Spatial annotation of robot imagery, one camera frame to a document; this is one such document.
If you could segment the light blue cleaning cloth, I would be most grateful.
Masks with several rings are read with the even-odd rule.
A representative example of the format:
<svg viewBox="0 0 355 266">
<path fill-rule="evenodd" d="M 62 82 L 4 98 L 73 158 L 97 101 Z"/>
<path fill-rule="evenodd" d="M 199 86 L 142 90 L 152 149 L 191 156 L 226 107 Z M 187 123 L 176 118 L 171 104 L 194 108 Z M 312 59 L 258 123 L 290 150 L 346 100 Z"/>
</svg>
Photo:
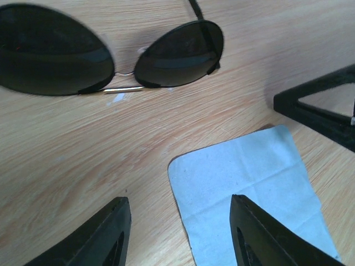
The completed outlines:
<svg viewBox="0 0 355 266">
<path fill-rule="evenodd" d="M 245 195 L 293 233 L 339 259 L 288 128 L 269 129 L 172 160 L 168 176 L 197 265 L 236 265 L 232 195 Z"/>
</svg>

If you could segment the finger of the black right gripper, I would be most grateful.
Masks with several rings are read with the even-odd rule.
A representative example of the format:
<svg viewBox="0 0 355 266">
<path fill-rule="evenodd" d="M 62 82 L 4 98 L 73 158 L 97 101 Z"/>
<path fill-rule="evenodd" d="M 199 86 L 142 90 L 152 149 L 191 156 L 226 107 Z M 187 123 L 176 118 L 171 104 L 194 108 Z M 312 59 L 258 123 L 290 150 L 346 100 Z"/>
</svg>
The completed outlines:
<svg viewBox="0 0 355 266">
<path fill-rule="evenodd" d="M 345 116 L 300 102 L 300 98 L 354 83 L 354 64 L 276 94 L 273 109 L 354 151 L 354 115 Z"/>
</svg>

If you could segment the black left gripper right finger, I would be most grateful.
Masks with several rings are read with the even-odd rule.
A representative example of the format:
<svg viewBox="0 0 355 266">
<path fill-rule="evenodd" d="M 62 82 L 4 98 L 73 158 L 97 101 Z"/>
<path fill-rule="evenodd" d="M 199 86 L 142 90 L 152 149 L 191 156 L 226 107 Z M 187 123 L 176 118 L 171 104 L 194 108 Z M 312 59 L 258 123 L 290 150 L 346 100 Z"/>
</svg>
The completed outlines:
<svg viewBox="0 0 355 266">
<path fill-rule="evenodd" d="M 245 195 L 232 195 L 230 227 L 238 265 L 342 265 Z"/>
</svg>

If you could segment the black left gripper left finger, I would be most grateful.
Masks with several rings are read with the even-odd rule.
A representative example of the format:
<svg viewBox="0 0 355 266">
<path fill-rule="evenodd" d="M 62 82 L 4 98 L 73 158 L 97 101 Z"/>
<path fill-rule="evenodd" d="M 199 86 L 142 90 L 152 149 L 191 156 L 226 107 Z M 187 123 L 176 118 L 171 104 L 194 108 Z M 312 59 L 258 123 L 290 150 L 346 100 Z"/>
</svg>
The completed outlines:
<svg viewBox="0 0 355 266">
<path fill-rule="evenodd" d="M 26 265 L 125 265 L 131 229 L 127 197 L 116 197 Z"/>
</svg>

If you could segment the black round sunglasses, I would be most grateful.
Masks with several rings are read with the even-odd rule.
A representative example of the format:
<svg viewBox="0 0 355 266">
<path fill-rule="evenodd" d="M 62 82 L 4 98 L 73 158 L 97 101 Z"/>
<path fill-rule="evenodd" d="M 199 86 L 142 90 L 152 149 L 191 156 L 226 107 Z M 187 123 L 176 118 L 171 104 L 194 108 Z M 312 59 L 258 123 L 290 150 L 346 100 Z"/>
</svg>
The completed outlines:
<svg viewBox="0 0 355 266">
<path fill-rule="evenodd" d="M 167 32 L 140 55 L 134 91 L 183 86 L 219 69 L 223 32 L 203 18 L 197 1 L 190 5 L 196 20 Z M 1 7 L 2 87 L 43 96 L 129 92 L 109 87 L 116 76 L 107 44 L 78 20 L 35 4 Z"/>
</svg>

